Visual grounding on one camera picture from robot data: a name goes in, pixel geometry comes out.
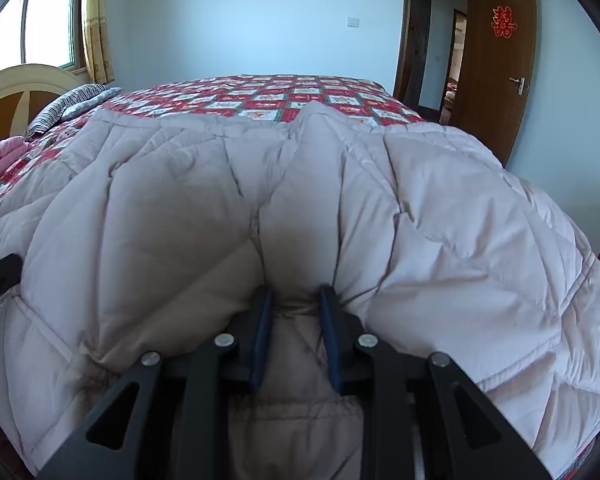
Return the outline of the cream and wood headboard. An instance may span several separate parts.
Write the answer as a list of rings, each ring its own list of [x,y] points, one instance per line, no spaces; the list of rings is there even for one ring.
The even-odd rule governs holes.
[[[24,136],[33,118],[83,81],[61,68],[23,64],[0,70],[0,141]]]

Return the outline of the striped grey pillow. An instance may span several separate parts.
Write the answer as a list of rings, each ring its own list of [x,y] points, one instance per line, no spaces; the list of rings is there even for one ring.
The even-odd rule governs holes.
[[[68,120],[77,118],[118,96],[121,92],[120,87],[105,87],[103,84],[81,84],[47,104],[31,120],[24,136],[27,139],[42,136],[60,122],[68,122]]]

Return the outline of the yellow right curtain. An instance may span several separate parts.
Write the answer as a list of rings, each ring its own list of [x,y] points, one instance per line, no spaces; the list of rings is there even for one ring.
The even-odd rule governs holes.
[[[82,36],[87,73],[95,84],[114,81],[106,0],[81,0]]]

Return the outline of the brown wooden door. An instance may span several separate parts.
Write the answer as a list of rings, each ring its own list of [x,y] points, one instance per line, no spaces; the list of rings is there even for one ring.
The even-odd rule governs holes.
[[[509,39],[494,35],[492,9],[510,6],[518,29]],[[506,164],[524,117],[533,72],[536,0],[468,0],[460,80],[450,125],[482,142]],[[510,78],[526,78],[518,96]]]

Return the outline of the red double happiness decoration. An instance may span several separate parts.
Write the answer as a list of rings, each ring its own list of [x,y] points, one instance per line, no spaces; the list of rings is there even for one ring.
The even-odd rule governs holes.
[[[497,6],[492,9],[492,12],[491,28],[494,35],[509,39],[518,29],[518,24],[514,22],[512,8],[510,6]]]

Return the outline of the window with metal frame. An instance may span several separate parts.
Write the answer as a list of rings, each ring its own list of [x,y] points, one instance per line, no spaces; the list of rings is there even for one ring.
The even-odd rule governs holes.
[[[84,69],[81,0],[8,0],[0,11],[0,70],[21,64]]]

